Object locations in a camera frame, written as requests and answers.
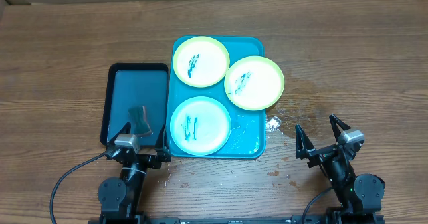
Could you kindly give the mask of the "yellow-green plate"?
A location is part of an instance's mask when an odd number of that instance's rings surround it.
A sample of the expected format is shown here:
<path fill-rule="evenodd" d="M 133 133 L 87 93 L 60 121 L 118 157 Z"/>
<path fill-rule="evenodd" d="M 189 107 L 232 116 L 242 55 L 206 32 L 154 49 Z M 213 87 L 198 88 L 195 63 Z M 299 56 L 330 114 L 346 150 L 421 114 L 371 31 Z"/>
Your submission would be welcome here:
<path fill-rule="evenodd" d="M 227 48 L 212 37 L 191 37 L 181 43 L 172 58 L 174 73 L 188 86 L 205 88 L 222 80 L 230 67 Z"/>
<path fill-rule="evenodd" d="M 225 93 L 230 101 L 244 110 L 264 110 L 281 97 L 285 78 L 280 67 L 261 56 L 236 61 L 227 71 Z"/>

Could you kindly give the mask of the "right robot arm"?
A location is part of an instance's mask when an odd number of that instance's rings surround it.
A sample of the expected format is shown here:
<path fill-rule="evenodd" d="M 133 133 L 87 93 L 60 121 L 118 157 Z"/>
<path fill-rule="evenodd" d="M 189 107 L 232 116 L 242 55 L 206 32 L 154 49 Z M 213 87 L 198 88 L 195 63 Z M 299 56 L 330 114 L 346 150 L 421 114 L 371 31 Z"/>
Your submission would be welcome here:
<path fill-rule="evenodd" d="M 299 124 L 295 126 L 296 158 L 306 159 L 310 168 L 318 166 L 331 186 L 316 195 L 304 212 L 292 220 L 296 223 L 384 223 L 383 216 L 377 215 L 385 193 L 384 180 L 370 173 L 357 175 L 350 163 L 365 142 L 364 134 L 334 114 L 329 120 L 336 142 L 321 149 L 314 147 Z M 309 216 L 310 207 L 330 191 L 335 192 L 340 206 L 328 207 L 323 215 Z"/>

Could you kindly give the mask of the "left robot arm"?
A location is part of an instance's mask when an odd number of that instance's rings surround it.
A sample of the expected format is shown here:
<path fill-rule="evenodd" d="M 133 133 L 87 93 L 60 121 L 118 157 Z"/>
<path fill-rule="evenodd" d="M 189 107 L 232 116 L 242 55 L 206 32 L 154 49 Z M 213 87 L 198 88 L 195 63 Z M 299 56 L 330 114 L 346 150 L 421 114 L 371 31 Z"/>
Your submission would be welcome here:
<path fill-rule="evenodd" d="M 147 170 L 160 169 L 162 163 L 171 161 L 167 134 L 162 127 L 154 146 L 156 154 L 141 154 L 138 137 L 130 129 L 128 122 L 106 145 L 106 158 L 120 163 L 122 168 L 119 177 L 107 178 L 98 187 L 99 223 L 151 222 L 138 206 Z"/>

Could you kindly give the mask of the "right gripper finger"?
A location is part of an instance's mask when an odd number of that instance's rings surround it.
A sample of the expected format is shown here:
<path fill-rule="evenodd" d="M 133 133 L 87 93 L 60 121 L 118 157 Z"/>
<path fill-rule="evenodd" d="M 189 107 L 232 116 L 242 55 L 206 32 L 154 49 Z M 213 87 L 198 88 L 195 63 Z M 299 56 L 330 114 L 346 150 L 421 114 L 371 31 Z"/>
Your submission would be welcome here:
<path fill-rule="evenodd" d="M 342 130 L 350 130 L 351 127 L 347 124 L 345 124 L 343 121 L 341 121 L 341 119 L 339 119 L 335 114 L 331 114 L 329 116 L 329 120 L 330 120 L 330 124 L 334 133 L 334 137 L 336 140 L 338 140 L 338 137 L 341 135 L 341 131 L 339 130 L 339 128 L 341 128 Z"/>
<path fill-rule="evenodd" d="M 295 130 L 296 154 L 309 154 L 309 152 L 315 151 L 314 145 L 299 124 L 295 126 Z"/>

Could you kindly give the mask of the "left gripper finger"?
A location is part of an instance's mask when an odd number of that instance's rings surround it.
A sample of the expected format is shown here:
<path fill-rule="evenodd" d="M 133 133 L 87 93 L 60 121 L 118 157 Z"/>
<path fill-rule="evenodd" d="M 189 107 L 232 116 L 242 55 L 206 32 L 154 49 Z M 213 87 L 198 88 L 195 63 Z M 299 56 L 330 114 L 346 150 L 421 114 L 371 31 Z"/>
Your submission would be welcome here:
<path fill-rule="evenodd" d="M 107 145 L 108 146 L 110 146 L 110 145 L 113 145 L 114 144 L 114 141 L 118 138 L 118 136 L 120 135 L 120 134 L 130 134 L 130 130 L 131 130 L 131 123 L 130 122 L 127 122 L 123 127 L 122 127 L 122 129 L 117 133 L 117 134 L 115 134 L 108 142 L 107 142 Z"/>
<path fill-rule="evenodd" d="M 154 146 L 154 149 L 156 150 L 158 156 L 163 156 L 167 153 L 166 142 L 167 136 L 165 132 L 165 125 L 163 125 L 157 138 L 156 144 Z"/>

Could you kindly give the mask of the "light blue plate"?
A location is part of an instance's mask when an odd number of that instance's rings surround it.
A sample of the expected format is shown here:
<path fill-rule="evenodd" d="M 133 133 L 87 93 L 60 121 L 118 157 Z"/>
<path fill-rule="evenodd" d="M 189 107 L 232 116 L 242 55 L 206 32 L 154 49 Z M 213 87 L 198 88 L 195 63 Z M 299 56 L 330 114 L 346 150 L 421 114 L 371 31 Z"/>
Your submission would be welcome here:
<path fill-rule="evenodd" d="M 219 101 L 196 96 L 172 113 L 169 134 L 180 150 L 191 156 L 208 156 L 223 148 L 231 134 L 231 117 Z"/>

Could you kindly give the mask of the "orange green scrub sponge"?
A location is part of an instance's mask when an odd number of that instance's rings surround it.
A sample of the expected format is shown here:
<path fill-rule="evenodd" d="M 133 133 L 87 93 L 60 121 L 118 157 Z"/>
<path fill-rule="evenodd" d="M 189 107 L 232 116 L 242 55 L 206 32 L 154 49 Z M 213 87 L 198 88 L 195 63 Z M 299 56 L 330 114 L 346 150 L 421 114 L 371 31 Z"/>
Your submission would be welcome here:
<path fill-rule="evenodd" d="M 134 125 L 133 133 L 137 136 L 147 136 L 152 134 L 152 129 L 147 119 L 145 106 L 135 106 L 128 110 L 130 119 Z"/>

